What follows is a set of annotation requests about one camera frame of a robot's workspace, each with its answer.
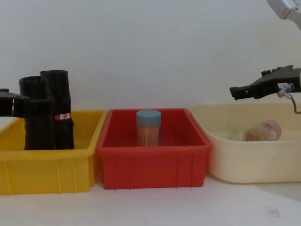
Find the toothpick container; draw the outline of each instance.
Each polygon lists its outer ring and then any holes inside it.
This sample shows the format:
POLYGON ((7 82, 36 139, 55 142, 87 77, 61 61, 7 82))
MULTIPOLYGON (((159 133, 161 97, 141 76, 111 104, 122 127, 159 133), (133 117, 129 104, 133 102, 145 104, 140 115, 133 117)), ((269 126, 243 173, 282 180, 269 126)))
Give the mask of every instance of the toothpick container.
POLYGON ((160 145, 161 112, 142 110, 137 112, 138 146, 160 145))

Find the white table surface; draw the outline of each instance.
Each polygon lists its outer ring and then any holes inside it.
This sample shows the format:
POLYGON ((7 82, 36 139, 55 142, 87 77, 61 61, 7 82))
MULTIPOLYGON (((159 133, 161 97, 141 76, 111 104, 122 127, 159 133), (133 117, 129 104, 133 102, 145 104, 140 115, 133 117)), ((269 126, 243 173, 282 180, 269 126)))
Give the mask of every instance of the white table surface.
MULTIPOLYGON (((0 120, 0 127, 9 120, 0 120)), ((0 195, 3 226, 300 226, 301 183, 0 195)))

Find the white wall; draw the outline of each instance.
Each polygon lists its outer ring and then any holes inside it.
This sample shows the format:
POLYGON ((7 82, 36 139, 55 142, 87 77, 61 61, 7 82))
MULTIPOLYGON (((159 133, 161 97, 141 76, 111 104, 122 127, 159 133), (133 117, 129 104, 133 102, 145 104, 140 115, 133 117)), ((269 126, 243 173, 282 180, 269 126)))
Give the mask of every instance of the white wall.
POLYGON ((265 0, 0 1, 1 87, 65 69, 74 109, 234 102, 229 87, 301 67, 300 43, 265 0))

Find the black cylindrical object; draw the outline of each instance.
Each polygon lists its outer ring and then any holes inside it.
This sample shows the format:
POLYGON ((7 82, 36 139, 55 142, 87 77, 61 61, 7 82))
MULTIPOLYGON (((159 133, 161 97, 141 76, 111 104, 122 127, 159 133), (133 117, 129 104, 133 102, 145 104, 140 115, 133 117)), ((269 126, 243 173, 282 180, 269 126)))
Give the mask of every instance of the black cylindrical object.
POLYGON ((55 149, 53 103, 49 98, 46 80, 26 77, 19 81, 22 96, 30 97, 24 103, 25 150, 55 149))
POLYGON ((73 121, 71 118, 71 97, 69 91, 68 72, 51 70, 40 72, 46 79, 48 92, 55 100, 54 128, 57 149, 73 149, 73 121))

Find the cream plastic basin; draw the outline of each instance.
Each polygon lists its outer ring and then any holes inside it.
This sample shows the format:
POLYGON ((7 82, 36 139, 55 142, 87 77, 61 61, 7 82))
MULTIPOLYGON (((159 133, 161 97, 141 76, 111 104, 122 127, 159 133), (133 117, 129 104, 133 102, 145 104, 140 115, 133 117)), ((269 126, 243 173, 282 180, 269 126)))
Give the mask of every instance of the cream plastic basin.
POLYGON ((301 182, 301 114, 293 112, 291 102, 201 105, 191 111, 214 145, 208 169, 217 178, 240 184, 301 182), (280 124, 278 141, 242 141, 245 130, 265 120, 280 124))

